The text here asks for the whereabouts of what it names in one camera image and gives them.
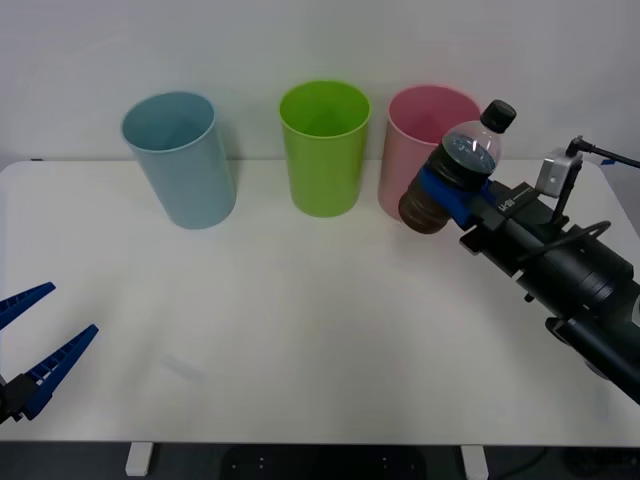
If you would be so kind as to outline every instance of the plastic bottle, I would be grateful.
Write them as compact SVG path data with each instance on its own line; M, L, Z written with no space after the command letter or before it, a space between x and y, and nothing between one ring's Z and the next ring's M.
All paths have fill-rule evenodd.
M424 167L450 187L464 192L480 190L500 160L500 134L515 118L513 107L502 100L494 100L480 120L462 123L449 130ZM425 192L418 176L400 199L398 210L408 227L424 234L438 232L451 218Z

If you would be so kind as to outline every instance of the bottle cap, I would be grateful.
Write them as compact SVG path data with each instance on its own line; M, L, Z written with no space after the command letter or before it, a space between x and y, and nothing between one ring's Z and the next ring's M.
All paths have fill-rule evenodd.
M496 133L504 133L515 118L515 109L502 100L494 100L491 102L486 110L482 112L482 115L480 115L482 124Z

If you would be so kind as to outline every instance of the pink cup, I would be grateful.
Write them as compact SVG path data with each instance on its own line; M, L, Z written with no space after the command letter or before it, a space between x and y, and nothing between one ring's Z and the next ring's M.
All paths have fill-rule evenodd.
M479 118L480 107L449 87L417 85L398 93L389 104L378 187L378 201L384 211L400 220L400 197L444 134Z

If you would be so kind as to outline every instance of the cup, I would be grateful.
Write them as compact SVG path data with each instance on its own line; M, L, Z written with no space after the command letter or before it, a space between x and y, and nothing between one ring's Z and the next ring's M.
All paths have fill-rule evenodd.
M447 131L478 120L480 107L467 95L439 85L417 85L389 104L378 201L400 221L398 203Z
M304 213L333 217L356 203L370 115L369 99L338 81L298 85L282 98L291 197Z
M181 227L216 225L235 205L235 187L216 130L211 102L189 92L147 98L122 120L124 140L167 215Z

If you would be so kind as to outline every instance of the table surface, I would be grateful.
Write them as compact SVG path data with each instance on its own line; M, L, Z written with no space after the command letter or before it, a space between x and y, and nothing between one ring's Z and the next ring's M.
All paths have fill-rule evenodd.
M496 178L535 182L540 161ZM234 164L222 224L172 225L138 165L24 162L0 175L3 294L58 289L2 334L6 378L90 323L100 333L33 422L0 440L640 446L640 407L544 327L547 311L452 223L422 236L376 200L291 202L285 162ZM640 240L600 170L567 212Z

